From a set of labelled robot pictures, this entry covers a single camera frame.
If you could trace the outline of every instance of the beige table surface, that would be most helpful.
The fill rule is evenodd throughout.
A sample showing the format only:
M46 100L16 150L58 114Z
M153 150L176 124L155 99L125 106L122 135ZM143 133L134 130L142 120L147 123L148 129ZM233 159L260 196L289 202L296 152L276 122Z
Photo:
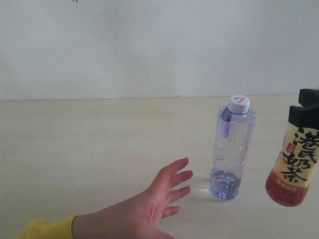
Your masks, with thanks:
M295 208L265 191L297 99L251 97L257 124L229 203L207 192L216 115L228 98L0 102L0 238L35 218L55 222L124 200L188 156L192 192L161 229L177 239L317 239L318 177Z

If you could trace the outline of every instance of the bottle label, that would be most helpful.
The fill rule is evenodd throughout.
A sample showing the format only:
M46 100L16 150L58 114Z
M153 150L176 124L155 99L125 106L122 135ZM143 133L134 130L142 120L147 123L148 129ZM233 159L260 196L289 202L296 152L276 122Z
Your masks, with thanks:
M273 172L276 182L296 191L311 183L319 160L319 130L288 123L287 132Z

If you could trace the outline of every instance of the yellow sleeve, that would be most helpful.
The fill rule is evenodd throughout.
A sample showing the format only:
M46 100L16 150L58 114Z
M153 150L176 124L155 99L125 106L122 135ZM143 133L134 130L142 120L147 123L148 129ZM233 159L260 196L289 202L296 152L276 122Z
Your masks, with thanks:
M34 220L27 225L23 235L16 239L73 239L72 222L74 218L54 224L43 220Z

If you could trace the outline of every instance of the water bottle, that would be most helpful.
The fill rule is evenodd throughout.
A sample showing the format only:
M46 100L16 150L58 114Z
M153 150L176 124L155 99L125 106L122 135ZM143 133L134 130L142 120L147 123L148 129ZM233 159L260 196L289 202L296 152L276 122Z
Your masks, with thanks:
M234 199L239 190L247 148L256 113L246 96L235 95L218 113L209 193L222 201Z

